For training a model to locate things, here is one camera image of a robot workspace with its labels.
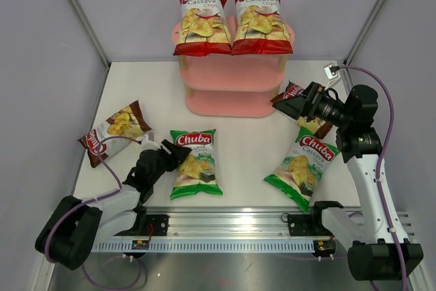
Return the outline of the red Chuba chips bag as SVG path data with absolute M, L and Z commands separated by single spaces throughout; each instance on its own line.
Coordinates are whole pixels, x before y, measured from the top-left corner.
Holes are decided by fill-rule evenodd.
M 230 54 L 232 37 L 224 12 L 227 0 L 179 1 L 182 18 L 174 55 L 205 57 Z
M 237 29 L 233 55 L 292 54 L 281 0 L 235 0 Z

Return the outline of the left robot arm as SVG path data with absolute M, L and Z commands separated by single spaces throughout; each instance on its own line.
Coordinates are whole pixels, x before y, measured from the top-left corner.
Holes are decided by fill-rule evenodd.
M 47 261 L 75 270 L 94 246 L 117 234 L 151 232 L 144 204 L 161 176 L 176 170 L 190 153 L 187 147 L 163 140 L 158 147 L 140 152 L 126 180 L 118 181 L 115 190 L 87 200 L 62 198 L 36 238 L 35 250 Z

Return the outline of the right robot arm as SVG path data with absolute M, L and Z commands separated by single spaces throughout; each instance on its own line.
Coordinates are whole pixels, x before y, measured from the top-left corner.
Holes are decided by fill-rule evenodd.
M 356 186 L 364 225 L 358 226 L 338 202 L 316 202 L 309 225 L 318 234 L 331 232 L 347 251 L 349 271 L 357 281 L 407 282 L 424 254 L 412 243 L 396 214 L 384 170 L 384 147 L 373 128 L 377 91 L 352 88 L 342 102 L 334 89 L 311 82 L 295 96 L 273 101 L 293 119 L 322 119 L 333 124 L 336 144 Z

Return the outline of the green Chuba chips bag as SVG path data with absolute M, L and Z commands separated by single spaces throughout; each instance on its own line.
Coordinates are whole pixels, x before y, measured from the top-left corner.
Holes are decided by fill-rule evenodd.
M 304 213 L 330 163 L 339 154 L 338 148 L 315 137 L 301 127 L 287 155 L 264 182 L 283 192 Z
M 191 150 L 187 158 L 178 167 L 177 177 L 170 194 L 171 200 L 193 196 L 200 192 L 217 196 L 223 195 L 216 174 L 216 131 L 216 129 L 194 132 L 185 130 L 170 131 L 175 145 Z

